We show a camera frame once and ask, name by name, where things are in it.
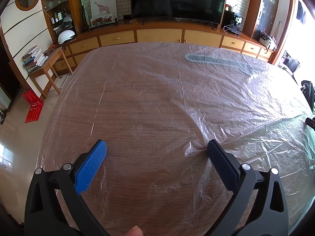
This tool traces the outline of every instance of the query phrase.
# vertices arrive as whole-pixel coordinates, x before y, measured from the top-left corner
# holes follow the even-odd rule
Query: dark blue gripper pad
[[[75,189],[80,195],[89,188],[97,170],[100,168],[107,154],[107,146],[103,140],[99,140],[89,152],[77,173],[75,174]]]
[[[226,153],[213,139],[207,145],[207,156],[218,172],[225,188],[234,193],[238,190],[239,166],[233,154]]]

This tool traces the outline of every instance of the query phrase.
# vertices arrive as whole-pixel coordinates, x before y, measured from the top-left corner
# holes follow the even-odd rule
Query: wooden tv console
[[[85,55],[99,47],[133,43],[133,42],[181,42],[205,45],[233,50],[268,62],[273,51],[256,40],[242,34],[240,37],[226,34],[224,31],[213,30],[210,25],[190,20],[156,21],[155,19],[138,20],[136,24],[125,24],[119,21],[117,26],[105,26],[86,33],[78,34],[65,43],[64,53],[74,71]],[[58,60],[54,64],[58,75],[69,72],[66,63]]]

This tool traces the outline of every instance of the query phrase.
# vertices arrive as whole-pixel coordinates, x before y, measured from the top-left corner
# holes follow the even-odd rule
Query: wooden countertop
[[[213,34],[220,34],[220,35],[229,36],[235,39],[252,43],[261,48],[266,48],[260,42],[248,37],[247,35],[243,33],[241,34],[241,36],[236,36],[234,34],[225,33],[221,29],[213,30],[211,26],[208,24],[201,23],[201,22],[194,22],[191,20],[182,19],[180,21],[177,21],[175,19],[170,19],[166,21],[156,21],[156,19],[154,18],[146,19],[144,24],[143,24],[143,19],[138,19],[137,24],[125,24],[124,21],[119,21],[117,26],[114,26],[114,25],[104,26],[102,28],[90,30],[89,32],[79,33],[77,34],[76,38],[72,39],[71,41],[66,42],[65,45],[69,45],[78,41],[82,41],[88,38],[92,38],[92,37],[100,36],[104,34],[111,34],[111,33],[131,31],[131,30],[158,29],[158,28],[195,30],[195,31],[203,31],[203,32],[208,32],[208,33],[213,33]]]

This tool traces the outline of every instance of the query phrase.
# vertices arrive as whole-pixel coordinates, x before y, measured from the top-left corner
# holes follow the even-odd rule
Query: clear plastic table cover
[[[216,139],[239,162],[280,171],[292,230],[315,196],[306,117],[290,75],[258,59],[179,43],[108,46],[68,77],[37,166],[57,170],[103,139],[107,157],[82,197],[111,235],[138,225],[145,235],[202,236],[232,196],[205,153]]]

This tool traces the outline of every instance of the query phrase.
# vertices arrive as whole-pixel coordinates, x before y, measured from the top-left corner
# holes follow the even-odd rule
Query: giraffe
[[[104,5],[101,5],[101,4],[98,4],[97,2],[94,2],[96,4],[97,7],[100,8],[100,14],[103,12],[103,11],[106,11],[107,14],[109,14],[109,7],[107,6],[104,6]]]

